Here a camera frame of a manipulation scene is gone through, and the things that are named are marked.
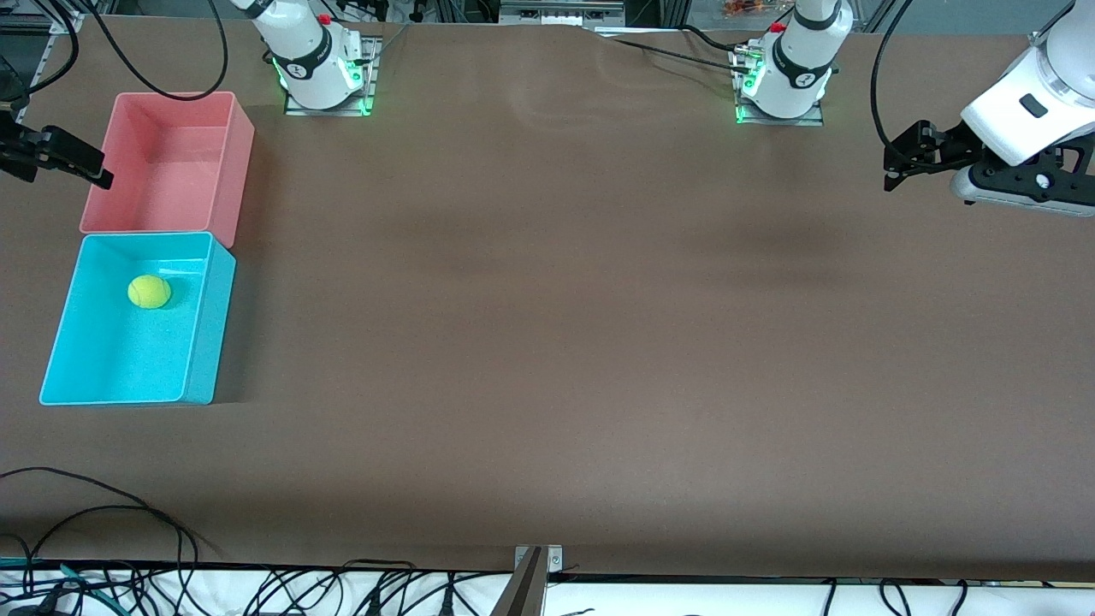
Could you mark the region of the yellow-green tennis ball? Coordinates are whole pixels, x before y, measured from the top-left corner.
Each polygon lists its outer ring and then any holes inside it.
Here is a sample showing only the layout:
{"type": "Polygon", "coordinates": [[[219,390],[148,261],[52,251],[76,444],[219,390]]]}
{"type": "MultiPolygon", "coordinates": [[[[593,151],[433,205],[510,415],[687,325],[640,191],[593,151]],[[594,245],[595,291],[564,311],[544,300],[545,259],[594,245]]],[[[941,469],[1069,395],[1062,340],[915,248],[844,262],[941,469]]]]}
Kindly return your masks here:
{"type": "Polygon", "coordinates": [[[157,275],[138,275],[127,286],[127,298],[130,303],[145,311],[163,309],[172,295],[171,284],[165,278],[157,275]]]}

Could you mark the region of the pink plastic bin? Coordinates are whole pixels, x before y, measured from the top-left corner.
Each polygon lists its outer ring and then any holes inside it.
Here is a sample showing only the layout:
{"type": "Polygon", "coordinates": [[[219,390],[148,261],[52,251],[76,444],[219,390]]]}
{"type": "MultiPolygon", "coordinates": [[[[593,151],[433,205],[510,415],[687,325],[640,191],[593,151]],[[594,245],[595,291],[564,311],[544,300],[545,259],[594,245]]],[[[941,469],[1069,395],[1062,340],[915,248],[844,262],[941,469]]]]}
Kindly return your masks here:
{"type": "Polygon", "coordinates": [[[254,135],[231,92],[118,94],[102,146],[114,181],[90,188],[81,233],[209,233],[231,248],[254,135]]]}

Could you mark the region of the blue plastic bin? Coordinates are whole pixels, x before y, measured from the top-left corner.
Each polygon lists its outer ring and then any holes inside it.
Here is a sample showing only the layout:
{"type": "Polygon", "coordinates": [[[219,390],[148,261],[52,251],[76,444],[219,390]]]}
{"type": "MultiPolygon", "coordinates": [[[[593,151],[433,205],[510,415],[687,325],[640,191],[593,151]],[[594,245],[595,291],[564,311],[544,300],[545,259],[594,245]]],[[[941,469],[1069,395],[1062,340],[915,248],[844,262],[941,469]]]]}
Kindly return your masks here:
{"type": "Polygon", "coordinates": [[[209,233],[89,234],[82,240],[39,400],[45,406],[207,405],[214,399],[237,261],[209,233]],[[145,311],[138,275],[173,295],[145,311]]]}

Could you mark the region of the grey metal box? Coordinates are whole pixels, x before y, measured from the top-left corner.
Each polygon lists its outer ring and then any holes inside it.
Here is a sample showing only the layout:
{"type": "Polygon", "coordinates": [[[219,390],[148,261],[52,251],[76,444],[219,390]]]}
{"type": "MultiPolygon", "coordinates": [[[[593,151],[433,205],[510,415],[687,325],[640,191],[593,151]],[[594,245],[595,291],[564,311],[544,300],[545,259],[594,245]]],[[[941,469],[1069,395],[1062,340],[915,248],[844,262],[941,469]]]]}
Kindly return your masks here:
{"type": "Polygon", "coordinates": [[[623,0],[498,0],[502,25],[625,27],[623,0]]]}

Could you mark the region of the aluminium side rail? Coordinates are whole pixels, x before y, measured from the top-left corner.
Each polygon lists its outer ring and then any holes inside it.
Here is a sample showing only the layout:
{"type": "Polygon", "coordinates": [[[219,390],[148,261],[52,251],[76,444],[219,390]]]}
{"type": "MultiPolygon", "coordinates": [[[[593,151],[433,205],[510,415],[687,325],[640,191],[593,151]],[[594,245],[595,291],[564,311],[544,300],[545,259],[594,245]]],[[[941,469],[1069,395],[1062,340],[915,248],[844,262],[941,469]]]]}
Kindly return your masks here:
{"type": "Polygon", "coordinates": [[[43,79],[44,63],[51,53],[47,31],[0,30],[0,111],[10,111],[20,92],[18,79],[25,86],[43,79]]]}

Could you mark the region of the aluminium corner bracket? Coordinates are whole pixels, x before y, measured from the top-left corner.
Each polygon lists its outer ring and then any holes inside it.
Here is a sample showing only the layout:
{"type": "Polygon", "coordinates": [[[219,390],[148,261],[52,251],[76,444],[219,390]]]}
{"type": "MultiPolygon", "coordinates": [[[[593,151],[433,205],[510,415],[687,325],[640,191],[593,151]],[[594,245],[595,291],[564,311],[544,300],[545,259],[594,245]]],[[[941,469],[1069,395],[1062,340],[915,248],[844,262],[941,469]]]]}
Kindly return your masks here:
{"type": "Polygon", "coordinates": [[[1035,32],[1031,32],[1028,36],[1030,46],[1038,47],[1044,45],[1044,42],[1048,39],[1049,32],[1062,18],[1064,18],[1068,14],[1068,12],[1072,10],[1074,4],[1075,0],[1068,0],[1068,2],[1062,8],[1060,8],[1060,10],[1057,11],[1052,18],[1050,18],[1048,22],[1044,24],[1044,27],[1035,32]]]}
{"type": "Polygon", "coordinates": [[[81,0],[38,0],[43,15],[50,15],[50,34],[68,35],[73,30],[78,32],[87,18],[85,5],[81,0]]]}

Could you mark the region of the small metal bracket plate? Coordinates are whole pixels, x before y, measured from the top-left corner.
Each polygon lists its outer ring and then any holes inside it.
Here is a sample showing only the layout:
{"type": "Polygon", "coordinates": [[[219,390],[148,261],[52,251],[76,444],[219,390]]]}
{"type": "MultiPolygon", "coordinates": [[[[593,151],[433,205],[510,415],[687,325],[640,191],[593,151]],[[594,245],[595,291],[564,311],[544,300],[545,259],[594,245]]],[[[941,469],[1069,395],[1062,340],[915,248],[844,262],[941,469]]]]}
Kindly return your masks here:
{"type": "MultiPolygon", "coordinates": [[[[525,556],[535,548],[533,545],[517,545],[515,548],[515,559],[512,559],[512,566],[515,569],[520,566],[520,562],[525,560],[525,556]]],[[[542,546],[544,551],[545,561],[548,562],[548,573],[556,573],[564,568],[564,549],[560,545],[548,545],[542,546]]]]}

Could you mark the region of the aluminium profile post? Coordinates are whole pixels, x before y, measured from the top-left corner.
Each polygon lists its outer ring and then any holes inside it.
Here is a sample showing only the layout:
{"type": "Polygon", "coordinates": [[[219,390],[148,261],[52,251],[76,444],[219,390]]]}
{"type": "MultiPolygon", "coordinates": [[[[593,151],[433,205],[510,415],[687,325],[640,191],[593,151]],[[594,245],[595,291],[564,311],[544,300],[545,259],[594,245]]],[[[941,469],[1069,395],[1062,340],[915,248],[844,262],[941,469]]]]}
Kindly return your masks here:
{"type": "Polygon", "coordinates": [[[515,570],[489,616],[542,616],[548,573],[553,563],[551,547],[520,546],[515,554],[515,570]]]}

